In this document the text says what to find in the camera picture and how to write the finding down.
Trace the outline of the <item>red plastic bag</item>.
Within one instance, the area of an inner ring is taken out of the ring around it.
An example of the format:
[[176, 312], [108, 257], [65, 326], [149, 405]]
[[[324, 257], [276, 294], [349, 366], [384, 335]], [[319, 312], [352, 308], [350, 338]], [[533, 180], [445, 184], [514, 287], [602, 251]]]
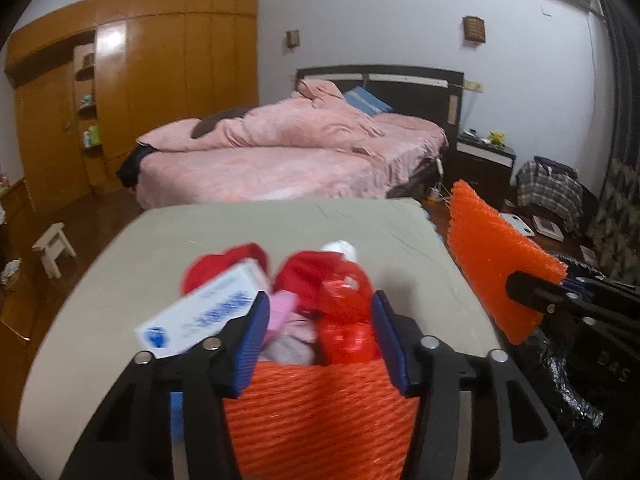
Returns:
[[381, 356], [371, 318], [373, 289], [367, 274], [341, 261], [322, 282], [318, 307], [318, 341], [328, 364], [367, 363]]

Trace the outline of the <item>right brown wall lamp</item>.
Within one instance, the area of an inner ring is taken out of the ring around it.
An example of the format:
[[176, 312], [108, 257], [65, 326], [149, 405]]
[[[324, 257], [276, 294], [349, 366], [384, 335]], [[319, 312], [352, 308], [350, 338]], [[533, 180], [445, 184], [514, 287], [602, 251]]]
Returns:
[[462, 18], [462, 25], [465, 41], [474, 42], [474, 44], [484, 44], [486, 42], [486, 28], [482, 18], [467, 15]]

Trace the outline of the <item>red glove left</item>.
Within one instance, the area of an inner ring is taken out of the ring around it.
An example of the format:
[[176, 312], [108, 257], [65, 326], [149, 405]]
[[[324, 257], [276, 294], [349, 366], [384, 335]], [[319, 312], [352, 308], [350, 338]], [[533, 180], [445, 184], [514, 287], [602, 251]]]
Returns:
[[258, 263], [266, 275], [269, 274], [269, 258], [265, 251], [255, 243], [234, 246], [220, 254], [208, 254], [194, 260], [184, 271], [180, 292], [186, 296], [219, 274], [246, 259]]

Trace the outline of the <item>left brown wall lamp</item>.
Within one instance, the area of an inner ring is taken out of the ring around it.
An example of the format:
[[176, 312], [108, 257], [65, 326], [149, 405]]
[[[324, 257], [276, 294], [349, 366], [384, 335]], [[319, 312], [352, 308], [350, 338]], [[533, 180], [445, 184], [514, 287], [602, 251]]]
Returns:
[[285, 45], [288, 49], [296, 49], [300, 46], [300, 35], [298, 29], [291, 29], [285, 32]]

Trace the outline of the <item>blue pillow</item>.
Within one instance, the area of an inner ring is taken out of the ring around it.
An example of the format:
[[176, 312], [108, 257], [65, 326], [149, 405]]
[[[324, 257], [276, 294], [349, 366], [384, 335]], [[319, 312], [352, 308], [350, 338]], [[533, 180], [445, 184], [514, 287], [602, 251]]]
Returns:
[[344, 100], [352, 107], [369, 116], [390, 113], [393, 107], [374, 96], [371, 92], [357, 86], [343, 94]]

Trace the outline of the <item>white blue medicine box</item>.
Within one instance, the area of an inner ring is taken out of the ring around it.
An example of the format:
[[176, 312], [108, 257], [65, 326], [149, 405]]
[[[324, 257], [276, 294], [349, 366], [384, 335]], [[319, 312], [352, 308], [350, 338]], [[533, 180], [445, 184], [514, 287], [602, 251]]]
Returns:
[[270, 292], [267, 274], [255, 259], [244, 259], [149, 318], [134, 334], [140, 348], [157, 359], [176, 356], [247, 315], [260, 292]]

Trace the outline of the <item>black clothing on bed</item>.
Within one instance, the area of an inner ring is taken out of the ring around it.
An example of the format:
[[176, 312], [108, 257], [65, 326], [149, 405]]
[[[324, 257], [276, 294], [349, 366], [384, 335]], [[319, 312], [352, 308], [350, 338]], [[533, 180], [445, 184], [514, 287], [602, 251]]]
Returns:
[[134, 190], [139, 182], [140, 166], [142, 160], [156, 152], [149, 144], [138, 144], [136, 148], [125, 158], [116, 171], [116, 177], [124, 188]]

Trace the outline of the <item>pink bed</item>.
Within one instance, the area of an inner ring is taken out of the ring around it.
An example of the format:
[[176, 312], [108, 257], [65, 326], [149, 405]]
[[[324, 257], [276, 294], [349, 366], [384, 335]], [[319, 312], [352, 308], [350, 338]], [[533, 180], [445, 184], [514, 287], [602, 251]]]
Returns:
[[428, 120], [379, 114], [383, 135], [373, 157], [328, 148], [206, 148], [142, 157], [137, 201], [144, 209], [176, 205], [383, 198], [407, 184], [448, 148], [445, 131]]

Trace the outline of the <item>wooden side desk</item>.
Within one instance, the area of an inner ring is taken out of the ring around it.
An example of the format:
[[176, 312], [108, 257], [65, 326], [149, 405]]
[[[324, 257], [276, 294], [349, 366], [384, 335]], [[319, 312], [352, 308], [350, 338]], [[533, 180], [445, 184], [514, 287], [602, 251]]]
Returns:
[[32, 339], [40, 299], [30, 240], [35, 213], [23, 179], [1, 190], [1, 325], [21, 344]]

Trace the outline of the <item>small white stool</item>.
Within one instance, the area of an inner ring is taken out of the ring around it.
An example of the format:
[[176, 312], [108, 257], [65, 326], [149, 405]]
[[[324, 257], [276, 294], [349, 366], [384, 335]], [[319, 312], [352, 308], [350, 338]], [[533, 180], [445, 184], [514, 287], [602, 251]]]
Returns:
[[63, 222], [52, 223], [32, 244], [32, 250], [39, 255], [43, 270], [50, 280], [58, 280], [62, 276], [56, 262], [58, 257], [77, 257], [77, 252], [65, 235]]

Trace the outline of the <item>brown wall lamp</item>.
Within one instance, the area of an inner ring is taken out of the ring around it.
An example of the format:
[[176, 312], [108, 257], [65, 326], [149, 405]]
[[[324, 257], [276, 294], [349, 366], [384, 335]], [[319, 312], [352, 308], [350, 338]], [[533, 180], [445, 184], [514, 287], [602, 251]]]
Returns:
[[465, 41], [474, 42], [474, 44], [484, 44], [486, 42], [486, 28], [482, 18], [467, 15], [462, 18], [462, 25]]
[[288, 49], [296, 49], [300, 46], [300, 35], [298, 29], [291, 29], [285, 32], [285, 45]]

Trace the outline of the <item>red glove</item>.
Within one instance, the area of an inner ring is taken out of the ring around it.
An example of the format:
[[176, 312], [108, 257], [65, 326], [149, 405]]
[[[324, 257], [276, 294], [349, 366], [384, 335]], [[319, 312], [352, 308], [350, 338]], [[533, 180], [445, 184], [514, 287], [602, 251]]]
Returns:
[[303, 250], [289, 256], [273, 279], [274, 292], [292, 292], [295, 311], [316, 320], [323, 312], [329, 290], [338, 282], [348, 260], [339, 252]]
[[186, 296], [219, 274], [246, 259], [258, 263], [266, 275], [269, 274], [269, 258], [265, 251], [255, 243], [234, 246], [220, 254], [208, 254], [194, 260], [184, 271], [180, 292]]

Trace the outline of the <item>red glove right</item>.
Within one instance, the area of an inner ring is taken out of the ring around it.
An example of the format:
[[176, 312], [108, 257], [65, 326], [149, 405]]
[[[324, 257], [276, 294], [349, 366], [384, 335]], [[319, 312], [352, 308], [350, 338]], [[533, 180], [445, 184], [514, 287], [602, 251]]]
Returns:
[[303, 250], [289, 256], [273, 279], [274, 292], [292, 292], [295, 311], [316, 320], [323, 312], [329, 290], [338, 282], [348, 260], [339, 252]]

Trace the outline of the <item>orange foam net sleeve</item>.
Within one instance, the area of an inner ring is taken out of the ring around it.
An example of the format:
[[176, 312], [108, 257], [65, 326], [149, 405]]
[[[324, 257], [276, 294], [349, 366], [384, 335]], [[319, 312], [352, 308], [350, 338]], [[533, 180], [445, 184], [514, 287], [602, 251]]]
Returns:
[[245, 479], [397, 479], [418, 402], [400, 395], [382, 361], [260, 362], [224, 409]]

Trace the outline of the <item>pink grey sock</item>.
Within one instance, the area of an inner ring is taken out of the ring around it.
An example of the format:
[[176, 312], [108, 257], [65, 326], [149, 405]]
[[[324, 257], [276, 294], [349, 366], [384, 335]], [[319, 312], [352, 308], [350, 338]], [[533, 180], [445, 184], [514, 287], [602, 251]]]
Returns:
[[278, 290], [269, 296], [270, 318], [259, 359], [282, 365], [312, 365], [316, 359], [316, 324], [297, 312], [294, 292]]

